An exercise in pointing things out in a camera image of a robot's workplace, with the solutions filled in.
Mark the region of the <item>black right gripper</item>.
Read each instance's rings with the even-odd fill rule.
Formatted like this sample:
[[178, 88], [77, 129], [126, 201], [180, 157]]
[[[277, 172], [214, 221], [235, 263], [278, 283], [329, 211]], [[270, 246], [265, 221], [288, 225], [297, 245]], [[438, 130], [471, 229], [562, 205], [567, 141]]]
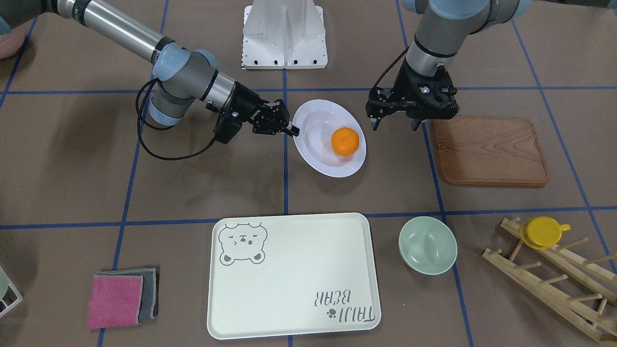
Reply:
[[291, 124], [289, 110], [282, 99], [263, 100], [240, 82], [234, 83], [230, 96], [239, 119], [253, 125], [255, 134], [299, 136], [300, 129]]

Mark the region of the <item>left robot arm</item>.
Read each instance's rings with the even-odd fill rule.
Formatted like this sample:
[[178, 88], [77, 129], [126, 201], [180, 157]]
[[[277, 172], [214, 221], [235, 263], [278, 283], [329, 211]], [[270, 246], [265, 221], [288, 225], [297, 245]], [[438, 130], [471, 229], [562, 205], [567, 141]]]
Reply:
[[423, 121], [450, 120], [459, 111], [449, 66], [470, 35], [522, 15], [530, 0], [406, 0], [421, 15], [392, 88], [417, 130]]

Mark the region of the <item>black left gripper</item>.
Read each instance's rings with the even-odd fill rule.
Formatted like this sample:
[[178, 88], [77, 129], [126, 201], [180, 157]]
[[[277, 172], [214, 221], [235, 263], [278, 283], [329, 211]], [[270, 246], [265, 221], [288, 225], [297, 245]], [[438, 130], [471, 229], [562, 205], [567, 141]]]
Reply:
[[434, 76], [426, 77], [404, 62], [393, 86], [394, 110], [411, 118], [416, 132], [423, 120], [450, 120], [458, 114], [457, 87], [449, 72], [439, 63]]

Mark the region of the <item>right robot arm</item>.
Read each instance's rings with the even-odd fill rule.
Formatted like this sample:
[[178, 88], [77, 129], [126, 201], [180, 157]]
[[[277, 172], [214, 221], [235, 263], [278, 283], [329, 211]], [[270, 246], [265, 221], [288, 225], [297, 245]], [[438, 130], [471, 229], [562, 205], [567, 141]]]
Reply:
[[154, 77], [146, 87], [158, 91], [148, 111], [160, 131], [174, 127], [199, 100], [218, 113], [214, 140], [220, 143], [228, 143], [245, 122], [257, 134], [299, 134], [283, 100], [263, 100], [220, 72], [211, 53], [187, 50], [105, 0], [3, 0], [1, 33], [46, 13], [73, 20], [150, 63]]

